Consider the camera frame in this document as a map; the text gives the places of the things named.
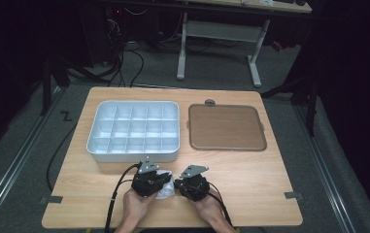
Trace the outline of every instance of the person's right hand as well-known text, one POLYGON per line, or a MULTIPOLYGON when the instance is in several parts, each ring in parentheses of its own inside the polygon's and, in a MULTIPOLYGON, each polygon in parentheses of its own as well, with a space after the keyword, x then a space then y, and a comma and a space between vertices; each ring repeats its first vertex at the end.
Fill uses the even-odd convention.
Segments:
MULTIPOLYGON (((216 191, 211 189, 209 192, 220 199, 219 194, 216 191)), ((212 196, 206 195, 205 198, 197 202, 189 199, 187 200, 196 208, 199 216, 208 222, 216 232, 236 232, 224 218, 220 203, 212 196)))

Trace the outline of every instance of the storage organizer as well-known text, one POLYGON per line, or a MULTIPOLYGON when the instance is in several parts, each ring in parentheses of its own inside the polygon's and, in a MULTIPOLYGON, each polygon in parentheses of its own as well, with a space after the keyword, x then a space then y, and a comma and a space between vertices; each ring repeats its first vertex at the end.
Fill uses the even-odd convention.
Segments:
POLYGON ((174 161, 180 146, 179 106, 171 101, 105 101, 87 150, 98 162, 174 161))

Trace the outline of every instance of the metal desk leg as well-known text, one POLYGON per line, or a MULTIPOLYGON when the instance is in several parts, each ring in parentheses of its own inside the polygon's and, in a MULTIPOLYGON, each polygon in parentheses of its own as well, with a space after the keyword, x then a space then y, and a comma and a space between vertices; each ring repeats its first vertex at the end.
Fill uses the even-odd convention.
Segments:
POLYGON ((183 80, 185 78, 185 39, 186 39, 186 25, 187 25, 187 13, 184 13, 184 23, 182 29, 182 47, 181 53, 179 54, 179 65, 178 65, 178 80, 183 80))
POLYGON ((252 79, 253 79, 253 84, 256 87, 261 87, 261 81, 260 81, 260 76, 259 73, 257 72, 257 67, 256 67, 256 60, 257 56, 259 55, 260 48, 263 44, 264 37, 266 36, 267 28, 269 27, 270 20, 267 19, 265 20, 263 27, 260 30, 259 37, 256 42, 256 47, 254 50, 253 55, 248 56, 248 61, 249 61, 249 67, 251 68, 251 74, 252 74, 252 79))

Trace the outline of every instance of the wooden table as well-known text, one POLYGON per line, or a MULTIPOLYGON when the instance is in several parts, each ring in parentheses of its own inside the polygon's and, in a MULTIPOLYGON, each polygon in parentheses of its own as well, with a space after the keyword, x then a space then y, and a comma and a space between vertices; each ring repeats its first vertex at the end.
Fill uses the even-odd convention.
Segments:
MULTIPOLYGON (((133 163, 98 163, 86 150, 86 142, 98 105, 105 100, 167 100, 180 108, 181 147, 178 158, 157 163, 174 178, 189 164, 208 166, 202 175, 220 191, 235 226, 299 225, 302 215, 296 200, 286 199, 292 187, 260 95, 253 91, 94 87, 88 94, 78 126, 61 167, 42 223, 47 228, 104 228, 110 198, 121 174, 133 163), (214 99, 217 104, 257 108, 264 125, 264 151, 195 150, 189 144, 188 107, 214 99)), ((125 178, 131 179, 136 171, 125 178)), ((131 183, 120 186, 112 227, 118 226, 122 195, 131 183)), ((152 203, 140 227, 207 226, 177 191, 175 196, 152 203)))

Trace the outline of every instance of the translucent brown lid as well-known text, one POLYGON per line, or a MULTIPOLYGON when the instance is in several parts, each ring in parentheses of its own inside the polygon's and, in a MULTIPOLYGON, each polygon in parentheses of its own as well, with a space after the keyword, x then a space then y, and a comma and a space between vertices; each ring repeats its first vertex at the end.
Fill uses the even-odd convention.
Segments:
POLYGON ((188 109, 190 144, 197 150, 265 150, 257 109, 194 104, 188 109))

